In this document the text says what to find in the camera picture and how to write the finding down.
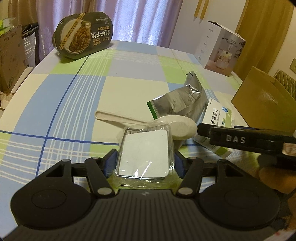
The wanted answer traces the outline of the person's right hand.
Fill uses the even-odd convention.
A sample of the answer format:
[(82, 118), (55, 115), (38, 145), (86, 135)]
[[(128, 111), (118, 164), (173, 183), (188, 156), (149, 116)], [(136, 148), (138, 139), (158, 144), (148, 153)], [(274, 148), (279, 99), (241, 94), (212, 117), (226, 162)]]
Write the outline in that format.
[(275, 189), (289, 196), (287, 206), (290, 215), (286, 217), (287, 228), (295, 229), (295, 170), (287, 169), (285, 164), (295, 163), (295, 158), (285, 158), (284, 156), (271, 156), (261, 154), (257, 157), (259, 168), (255, 172), (255, 177), (268, 187)]

